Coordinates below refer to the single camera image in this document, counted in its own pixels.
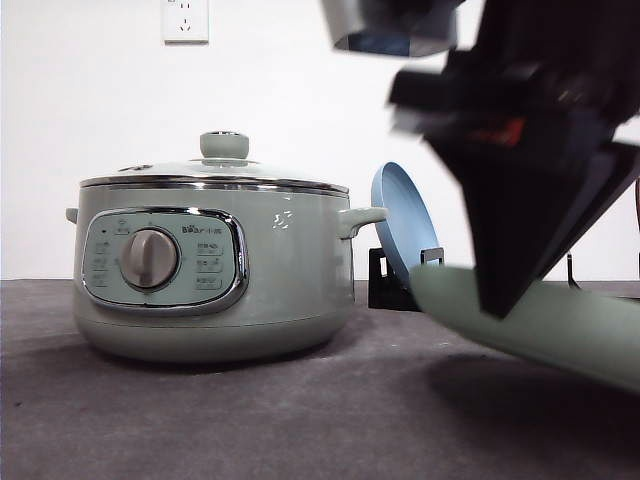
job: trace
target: lid knob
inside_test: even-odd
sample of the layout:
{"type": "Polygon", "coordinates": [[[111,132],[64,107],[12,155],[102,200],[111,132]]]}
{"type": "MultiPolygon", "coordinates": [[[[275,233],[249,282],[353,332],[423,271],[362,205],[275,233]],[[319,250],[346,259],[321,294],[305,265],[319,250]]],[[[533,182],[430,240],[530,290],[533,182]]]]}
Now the lid knob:
{"type": "Polygon", "coordinates": [[[235,132],[207,132],[200,135],[204,158],[247,158],[249,137],[235,132]]]}

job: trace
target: button label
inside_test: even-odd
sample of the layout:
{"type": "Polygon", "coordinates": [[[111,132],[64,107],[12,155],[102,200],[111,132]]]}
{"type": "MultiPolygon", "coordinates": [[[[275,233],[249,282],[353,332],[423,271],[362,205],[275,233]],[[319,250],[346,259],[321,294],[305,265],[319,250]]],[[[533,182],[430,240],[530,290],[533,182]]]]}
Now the button label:
{"type": "Polygon", "coordinates": [[[222,261],[220,258],[198,259],[198,273],[220,273],[222,272],[222,261]]]}
{"type": "Polygon", "coordinates": [[[95,272],[107,270],[107,257],[95,257],[91,262],[91,270],[95,272]]]}
{"type": "Polygon", "coordinates": [[[218,277],[198,277],[196,278],[196,290],[220,290],[222,280],[218,277]]]}
{"type": "Polygon", "coordinates": [[[94,273],[91,275],[91,285],[94,287],[106,287],[107,286],[107,274],[106,273],[94,273]]]}
{"type": "Polygon", "coordinates": [[[109,251],[109,242],[97,242],[95,245],[95,253],[103,255],[109,251]]]}
{"type": "Polygon", "coordinates": [[[222,245],[209,242],[198,242],[198,255],[200,256],[216,256],[222,255],[222,245]]]}

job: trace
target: chrome trim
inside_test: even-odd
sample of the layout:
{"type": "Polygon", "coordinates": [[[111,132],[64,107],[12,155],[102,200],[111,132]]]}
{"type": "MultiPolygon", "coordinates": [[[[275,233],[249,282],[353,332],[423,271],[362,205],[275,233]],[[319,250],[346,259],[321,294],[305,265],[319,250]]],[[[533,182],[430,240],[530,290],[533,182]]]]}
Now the chrome trim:
{"type": "Polygon", "coordinates": [[[87,226],[87,235],[84,240],[82,251],[82,267],[81,281],[84,290],[89,297],[98,305],[116,309],[124,313],[135,313],[138,315],[159,315],[159,316],[192,316],[203,315],[208,313],[216,313],[226,310],[236,303],[244,294],[249,286],[249,258],[247,256],[247,243],[242,226],[238,220],[226,212],[219,210],[201,209],[197,207],[134,207],[134,208],[117,208],[113,210],[104,210],[96,214],[87,226]],[[87,251],[87,242],[89,240],[89,232],[93,222],[106,215],[115,215],[122,213],[174,213],[179,215],[202,215],[217,218],[225,222],[231,230],[231,239],[233,242],[233,251],[235,256],[236,273],[233,282],[229,288],[220,296],[213,300],[206,300],[200,303],[180,304],[173,306],[166,305],[131,305],[127,303],[111,302],[94,295],[88,288],[85,280],[85,259],[87,251]]]}
{"type": "Polygon", "coordinates": [[[80,187],[95,187],[98,185],[129,185],[129,184],[206,184],[206,185],[252,185],[285,187],[290,189],[311,188],[331,192],[349,193],[349,189],[330,183],[313,182],[308,180],[292,180],[284,178],[258,178],[258,177],[197,177],[184,175],[120,175],[112,177],[89,178],[80,182],[80,187]]]}
{"type": "Polygon", "coordinates": [[[306,193],[309,195],[326,195],[330,197],[349,198],[348,193],[320,190],[317,188],[288,188],[271,184],[264,185],[244,185],[229,183],[204,183],[204,182],[158,182],[158,183],[105,183],[101,185],[91,185],[83,188],[107,188],[109,190],[170,190],[170,189],[190,189],[190,190],[227,190],[227,191],[250,191],[250,192],[277,192],[277,193],[306,193]]]}

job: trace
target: gray tablecloth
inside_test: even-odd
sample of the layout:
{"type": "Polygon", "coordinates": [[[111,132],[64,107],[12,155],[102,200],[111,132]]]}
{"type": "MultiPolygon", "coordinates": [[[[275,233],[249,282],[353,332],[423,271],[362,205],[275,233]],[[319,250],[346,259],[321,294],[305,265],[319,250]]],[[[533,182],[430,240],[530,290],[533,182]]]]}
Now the gray tablecloth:
{"type": "Polygon", "coordinates": [[[365,288],[326,345],[171,367],[91,349],[69,281],[4,282],[2,479],[640,478],[640,397],[369,310],[365,288]]]}

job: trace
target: light green pan handle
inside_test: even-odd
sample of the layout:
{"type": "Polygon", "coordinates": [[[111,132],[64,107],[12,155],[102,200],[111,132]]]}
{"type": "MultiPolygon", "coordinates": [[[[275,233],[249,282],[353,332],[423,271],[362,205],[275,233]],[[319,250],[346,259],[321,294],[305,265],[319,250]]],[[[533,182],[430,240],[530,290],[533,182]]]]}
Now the light green pan handle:
{"type": "Polygon", "coordinates": [[[65,216],[67,220],[69,220],[74,225],[78,223],[78,209],[77,208],[67,208],[65,211],[65,216]]]}

